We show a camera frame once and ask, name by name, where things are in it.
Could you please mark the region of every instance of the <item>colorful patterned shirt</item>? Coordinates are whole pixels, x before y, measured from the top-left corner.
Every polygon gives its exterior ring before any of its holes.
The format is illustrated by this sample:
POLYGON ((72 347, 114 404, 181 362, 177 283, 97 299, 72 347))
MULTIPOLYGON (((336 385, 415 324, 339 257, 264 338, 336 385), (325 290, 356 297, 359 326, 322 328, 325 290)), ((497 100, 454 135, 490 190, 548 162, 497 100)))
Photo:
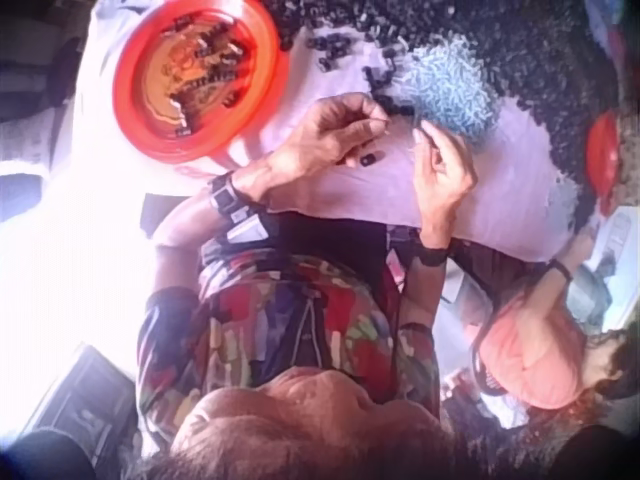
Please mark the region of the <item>colorful patterned shirt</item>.
POLYGON ((291 366, 340 370, 376 402, 404 398, 438 417, 431 331, 397 328, 400 295, 388 270, 384 277, 373 292, 346 267, 261 249, 209 265, 200 298, 178 287, 156 292, 138 340, 137 379, 156 443, 169 446, 207 393, 257 387, 291 366))

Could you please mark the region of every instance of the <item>white tablecloth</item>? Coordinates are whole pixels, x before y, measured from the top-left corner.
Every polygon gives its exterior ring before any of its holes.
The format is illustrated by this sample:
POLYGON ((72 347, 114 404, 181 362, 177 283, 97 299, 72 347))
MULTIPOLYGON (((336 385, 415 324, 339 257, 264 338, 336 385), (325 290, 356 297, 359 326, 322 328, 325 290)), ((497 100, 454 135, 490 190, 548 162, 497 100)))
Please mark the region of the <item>white tablecloth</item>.
MULTIPOLYGON (((161 3, 99 0, 78 76, 73 147, 96 179, 107 169, 109 177, 122 178, 146 192, 189 195, 204 184, 202 173, 224 170, 209 158, 168 166, 141 154, 120 131, 112 108, 112 81, 123 46, 149 13, 148 7, 161 3)), ((257 138, 239 137, 230 145, 228 153, 239 165, 279 145, 314 100, 366 91, 362 66, 384 65, 378 49, 359 41, 353 54, 339 61, 338 70, 323 74, 315 66, 318 53, 304 47, 307 35, 305 30, 298 35, 290 53, 290 79, 277 113, 257 138)), ((289 185, 274 192, 272 207, 319 217, 419 226, 411 185, 410 126, 398 118, 390 131, 372 146, 381 152, 375 165, 356 170, 335 167, 289 185)), ((552 257, 570 233, 566 222, 558 221, 557 211, 550 214, 548 199, 559 187, 549 150, 546 130, 536 126, 514 99, 504 99, 495 132, 474 157, 479 183, 460 207, 455 235, 527 261, 552 257)))

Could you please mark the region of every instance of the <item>pink shirt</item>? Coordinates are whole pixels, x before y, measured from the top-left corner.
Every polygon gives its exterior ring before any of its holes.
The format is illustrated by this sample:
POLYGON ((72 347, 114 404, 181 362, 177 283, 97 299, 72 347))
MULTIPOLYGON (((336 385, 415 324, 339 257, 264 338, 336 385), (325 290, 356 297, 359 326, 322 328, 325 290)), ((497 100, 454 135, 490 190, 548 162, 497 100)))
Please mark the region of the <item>pink shirt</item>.
MULTIPOLYGON (((559 344, 550 346, 540 359, 525 368, 522 342, 515 324, 524 293, 516 296, 499 312, 498 318, 480 346, 480 358, 494 378, 509 393, 523 402, 543 409, 562 408, 582 393, 582 358, 585 335, 573 322, 564 306, 558 306, 547 320, 551 322, 559 344)), ((467 326, 475 338, 479 330, 467 326)))

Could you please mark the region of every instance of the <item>hand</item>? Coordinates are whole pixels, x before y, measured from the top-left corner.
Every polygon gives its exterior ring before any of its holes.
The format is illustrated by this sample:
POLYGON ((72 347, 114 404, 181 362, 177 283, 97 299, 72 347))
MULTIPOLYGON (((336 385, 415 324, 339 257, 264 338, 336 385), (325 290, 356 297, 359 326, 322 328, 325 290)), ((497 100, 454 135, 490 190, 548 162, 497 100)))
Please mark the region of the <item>hand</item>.
POLYGON ((455 213, 477 182, 471 153, 462 137, 423 120, 414 129, 413 186, 422 215, 420 239, 429 248, 446 248, 451 241, 455 213))
POLYGON ((315 102, 284 144, 270 157, 278 184, 314 175, 345 161, 357 166, 359 150, 381 136, 389 117, 363 93, 346 93, 315 102))
POLYGON ((587 225, 571 239, 565 251, 558 255, 558 261, 571 273, 575 273, 580 265, 591 258, 596 244, 598 230, 587 225))

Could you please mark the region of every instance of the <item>pile of black beads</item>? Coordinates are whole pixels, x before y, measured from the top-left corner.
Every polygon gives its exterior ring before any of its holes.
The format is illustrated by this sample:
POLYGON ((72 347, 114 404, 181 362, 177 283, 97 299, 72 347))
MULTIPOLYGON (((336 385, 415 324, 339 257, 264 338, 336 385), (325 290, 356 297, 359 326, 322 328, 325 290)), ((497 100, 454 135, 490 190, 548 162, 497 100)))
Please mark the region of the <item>pile of black beads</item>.
POLYGON ((575 228, 593 211, 586 177, 589 128, 618 105, 617 76, 592 38, 583 0, 263 0, 282 50, 303 26, 350 25, 381 48, 406 51, 434 35, 465 35, 500 96, 518 97, 551 140, 551 159, 581 188, 575 228))

